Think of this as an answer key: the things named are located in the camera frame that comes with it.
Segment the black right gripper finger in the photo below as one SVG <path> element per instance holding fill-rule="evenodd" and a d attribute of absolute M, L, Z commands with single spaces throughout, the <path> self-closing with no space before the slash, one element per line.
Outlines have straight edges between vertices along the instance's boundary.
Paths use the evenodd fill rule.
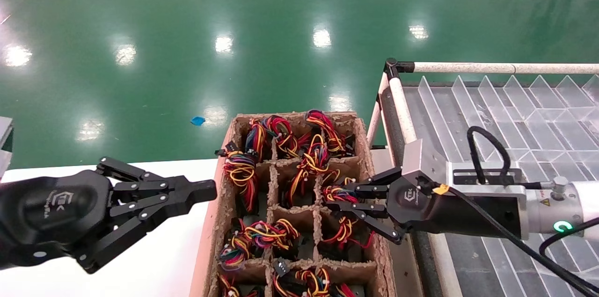
<path fill-rule="evenodd" d="M 385 205 L 327 201 L 327 207 L 332 211 L 340 211 L 345 215 L 357 218 L 364 222 L 371 231 L 391 241 L 393 244 L 400 245 L 404 241 L 406 231 L 383 222 L 383 219 L 390 219 Z"/>
<path fill-rule="evenodd" d="M 386 199 L 391 183 L 402 176 L 402 167 L 394 167 L 361 182 L 351 182 L 348 190 L 362 199 Z"/>

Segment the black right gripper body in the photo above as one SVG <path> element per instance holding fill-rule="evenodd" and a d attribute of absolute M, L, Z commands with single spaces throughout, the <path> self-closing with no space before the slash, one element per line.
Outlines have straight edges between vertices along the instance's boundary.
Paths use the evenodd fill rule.
<path fill-rule="evenodd" d="M 521 185 L 457 185 L 421 179 L 417 188 L 401 171 L 387 175 L 387 214 L 394 228 L 387 239 L 407 233 L 453 233 L 471 237 L 523 237 Z"/>

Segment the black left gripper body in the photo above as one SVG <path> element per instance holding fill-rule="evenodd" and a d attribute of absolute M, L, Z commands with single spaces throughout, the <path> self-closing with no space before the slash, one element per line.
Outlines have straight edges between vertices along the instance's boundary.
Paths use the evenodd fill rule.
<path fill-rule="evenodd" d="M 1 184 L 1 269 L 81 256 L 109 231 L 113 186 L 91 170 Z"/>

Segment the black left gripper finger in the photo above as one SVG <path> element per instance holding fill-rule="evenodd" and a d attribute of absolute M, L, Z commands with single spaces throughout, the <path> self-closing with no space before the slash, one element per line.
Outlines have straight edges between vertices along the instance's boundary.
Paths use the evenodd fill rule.
<path fill-rule="evenodd" d="M 117 182 L 113 185 L 112 198 L 118 203 L 132 203 L 148 197 L 191 198 L 191 203 L 213 201 L 218 196 L 214 180 L 190 181 L 184 175 L 159 176 L 111 157 L 103 157 L 96 166 L 96 173 Z"/>
<path fill-rule="evenodd" d="M 109 208 L 99 224 L 73 248 L 73 257 L 94 274 L 167 219 L 186 215 L 196 203 L 216 199 L 217 192 L 168 192 Z"/>

